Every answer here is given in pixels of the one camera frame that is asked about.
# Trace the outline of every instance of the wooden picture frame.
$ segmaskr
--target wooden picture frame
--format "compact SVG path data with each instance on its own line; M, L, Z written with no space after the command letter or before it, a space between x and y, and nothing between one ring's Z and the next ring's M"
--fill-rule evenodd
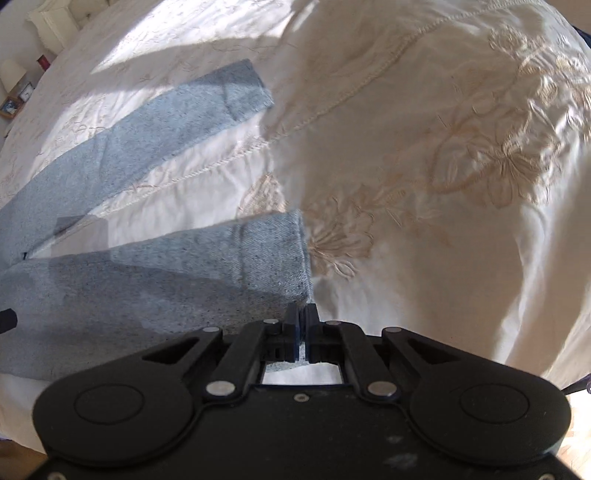
M0 106L0 116L12 120L21 111L24 102L20 98L7 97Z

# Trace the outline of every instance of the white bedspread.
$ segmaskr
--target white bedspread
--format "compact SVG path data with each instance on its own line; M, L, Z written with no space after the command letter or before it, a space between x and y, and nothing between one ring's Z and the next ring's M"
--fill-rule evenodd
M0 207L147 100L244 58L275 107L33 254L300 208L325 319L403 326L561 387L589 372L591 50L541 0L122 0L17 118ZM0 430L34 446L10 415Z

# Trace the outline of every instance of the lamp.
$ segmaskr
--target lamp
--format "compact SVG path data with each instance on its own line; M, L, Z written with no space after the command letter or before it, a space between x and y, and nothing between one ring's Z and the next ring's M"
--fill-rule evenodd
M27 71L14 60L4 60L0 66L0 80L9 95L26 74Z

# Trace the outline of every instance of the wall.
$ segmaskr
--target wall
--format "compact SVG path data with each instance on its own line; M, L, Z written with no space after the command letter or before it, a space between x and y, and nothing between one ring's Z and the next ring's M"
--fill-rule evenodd
M0 63L14 59L29 72L36 84L43 71L37 64L41 55L53 61L54 55L48 52L37 35L37 29L27 19L27 14L39 7L43 0L12 0L0 11ZM6 92L0 87L4 100ZM4 145L4 131L8 121L0 118L0 149Z

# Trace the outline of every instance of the stitching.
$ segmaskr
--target stitching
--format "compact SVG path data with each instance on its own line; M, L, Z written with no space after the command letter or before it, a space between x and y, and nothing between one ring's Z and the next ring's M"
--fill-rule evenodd
M140 197L136 197L133 200L131 200L130 202L116 208L116 209L112 209L112 210L106 210L104 212L100 212L98 215L95 215L95 218L92 219L92 221L89 222L83 222L79 224L79 227L76 228L74 227L72 230L68 231L68 233L64 234L62 237L59 238L59 241L67 238L68 236L76 233L78 230L84 228L87 225L90 225L91 223L93 223L95 221L96 218L106 218L108 216L110 216L113 213L119 212L120 210L124 210L125 208L134 205L150 196L152 196L154 193L159 192L160 190L166 189L178 182L184 181L184 180L188 180L188 179L192 179L194 177L198 177L199 175L202 175L204 173L207 173L208 171L214 170L216 168L219 167L223 167L224 165L227 165L229 163L234 162L235 160L238 160L239 158L245 157L246 155L255 152L255 151L259 151L265 147L268 147L270 145L275 144L276 142L278 142L279 140L283 139L283 138L287 138L290 135L292 135L293 133L304 129L305 127L307 127L308 125L310 125L311 123L313 123L314 121L316 121L317 119L319 119L321 116L326 115L327 113L329 113L330 111L334 110L334 108L338 107L339 105L341 105L342 103L346 102L347 100L349 100L350 98L354 97L357 93L359 93L364 87L366 87L367 85L369 85L371 82L373 82L374 80L376 80L377 78L381 77L386 70L388 70L392 65L394 65L398 60L400 60L400 58L402 57L402 55L414 44L416 43L417 40L419 40L421 37L423 37L425 34L432 32L433 30L435 30L437 27L448 23L448 22L453 22L453 21L458 21L458 20L463 20L463 19L467 19L467 18L473 18L473 17L477 17L478 15L481 14L485 14L488 12L492 12L495 10L500 10L500 9L504 9L504 8L509 8L509 7L516 7L519 5L537 5L539 7L544 7L546 10L553 12L553 9L549 7L549 5L545 4L544 1L542 0L497 0L495 2L492 2L491 4L489 4L486 8L481 9L481 10L477 10L475 12L464 12L462 14L458 14L458 15L453 15L451 17L444 17L444 18L440 18L439 20L429 24L429 25L425 25L423 28L420 28L419 30L417 30L414 34L410 34L407 39L405 41L403 41L401 43L401 45L390 54L390 57L388 60L386 60L381 66L379 66L377 68L377 70L375 70L373 73L369 74L367 77L365 77L357 86L345 91L343 94L341 94L341 96L335 100L333 103L331 103L329 106L325 107L324 109L316 112L315 114L313 114L311 117L307 118L306 120L304 120L302 123L294 126L292 128L292 130L282 133L282 134L276 134L274 137L271 137L269 140L261 140L259 142L257 142L255 145L251 146L250 148L243 150L237 154L235 154L232 157L228 157L228 158L224 158L222 160L218 160L217 162L211 163L209 165L207 165L206 167L200 168L199 170L195 170L187 175L184 175L182 177L178 177L175 179L172 179L170 181L168 181L167 183L164 183L163 185L160 185L158 187L156 187L155 190L152 190ZM42 249L48 248L52 245L54 245L56 242L58 241L57 238L52 239L52 241L48 242L47 244L37 248L34 250L34 253L41 251Z

